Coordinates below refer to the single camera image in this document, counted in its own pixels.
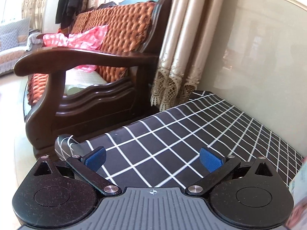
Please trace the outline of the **beige curtain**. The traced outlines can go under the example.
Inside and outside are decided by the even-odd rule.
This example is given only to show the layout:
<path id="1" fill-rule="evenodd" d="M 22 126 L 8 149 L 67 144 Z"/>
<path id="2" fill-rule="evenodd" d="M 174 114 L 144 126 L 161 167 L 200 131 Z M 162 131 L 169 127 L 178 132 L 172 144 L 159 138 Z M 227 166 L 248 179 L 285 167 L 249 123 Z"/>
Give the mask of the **beige curtain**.
<path id="1" fill-rule="evenodd" d="M 223 0 L 173 0 L 151 90 L 160 111 L 188 100 L 201 80 Z"/>

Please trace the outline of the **black hanging coat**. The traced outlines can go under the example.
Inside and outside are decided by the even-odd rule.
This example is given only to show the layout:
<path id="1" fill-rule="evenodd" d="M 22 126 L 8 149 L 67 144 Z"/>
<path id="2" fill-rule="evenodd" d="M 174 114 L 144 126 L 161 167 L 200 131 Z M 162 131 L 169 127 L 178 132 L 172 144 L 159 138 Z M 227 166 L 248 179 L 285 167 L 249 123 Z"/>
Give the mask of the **black hanging coat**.
<path id="1" fill-rule="evenodd" d="M 55 24 L 60 24 L 64 30 L 71 26 L 74 17 L 87 9 L 88 0 L 59 0 L 55 17 Z"/>

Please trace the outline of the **red cardboard box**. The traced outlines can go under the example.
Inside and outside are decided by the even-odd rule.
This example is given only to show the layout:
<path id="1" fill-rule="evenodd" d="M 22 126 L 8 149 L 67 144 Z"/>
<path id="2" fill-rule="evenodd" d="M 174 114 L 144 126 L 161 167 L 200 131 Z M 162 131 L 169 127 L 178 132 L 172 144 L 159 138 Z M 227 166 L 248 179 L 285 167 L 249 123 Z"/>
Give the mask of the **red cardboard box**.
<path id="1" fill-rule="evenodd" d="M 307 163 L 306 157 L 303 165 L 289 184 L 289 190 L 294 199 L 294 208 L 288 221 L 287 229 L 307 229 Z"/>

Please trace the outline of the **dark wooden sofa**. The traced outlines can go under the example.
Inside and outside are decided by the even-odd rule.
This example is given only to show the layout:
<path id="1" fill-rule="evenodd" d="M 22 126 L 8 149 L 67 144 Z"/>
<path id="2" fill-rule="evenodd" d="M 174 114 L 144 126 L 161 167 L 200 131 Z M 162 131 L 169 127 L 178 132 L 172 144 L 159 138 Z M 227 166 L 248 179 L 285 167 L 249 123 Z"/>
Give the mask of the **dark wooden sofa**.
<path id="1" fill-rule="evenodd" d="M 72 155 L 56 140 L 98 136 L 151 112 L 149 102 L 172 0 L 125 0 L 80 13 L 73 33 L 107 26 L 95 50 L 43 45 L 17 61 L 28 77 L 26 136 L 36 158 Z"/>

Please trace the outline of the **pink checkered cloth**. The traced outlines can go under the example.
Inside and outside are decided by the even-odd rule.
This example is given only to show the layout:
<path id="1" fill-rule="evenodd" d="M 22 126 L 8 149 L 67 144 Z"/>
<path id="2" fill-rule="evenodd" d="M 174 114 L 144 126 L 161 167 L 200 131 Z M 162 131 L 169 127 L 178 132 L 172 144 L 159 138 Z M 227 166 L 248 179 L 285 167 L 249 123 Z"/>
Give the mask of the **pink checkered cloth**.
<path id="1" fill-rule="evenodd" d="M 46 34 L 43 36 L 43 42 L 46 47 L 97 50 L 102 45 L 108 28 L 108 25 L 96 26 L 83 33 L 69 34 L 69 36 L 63 33 Z"/>

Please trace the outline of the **grey fabric sofa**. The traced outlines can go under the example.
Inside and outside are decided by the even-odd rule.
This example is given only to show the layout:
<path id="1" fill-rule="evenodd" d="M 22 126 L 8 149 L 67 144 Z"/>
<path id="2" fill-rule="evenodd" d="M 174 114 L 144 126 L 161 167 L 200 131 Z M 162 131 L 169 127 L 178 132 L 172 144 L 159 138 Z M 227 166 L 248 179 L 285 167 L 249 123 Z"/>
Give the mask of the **grey fabric sofa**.
<path id="1" fill-rule="evenodd" d="M 34 45 L 41 46 L 41 32 L 30 28 L 30 18 L 1 23 L 1 76 L 13 72 L 15 63 Z"/>

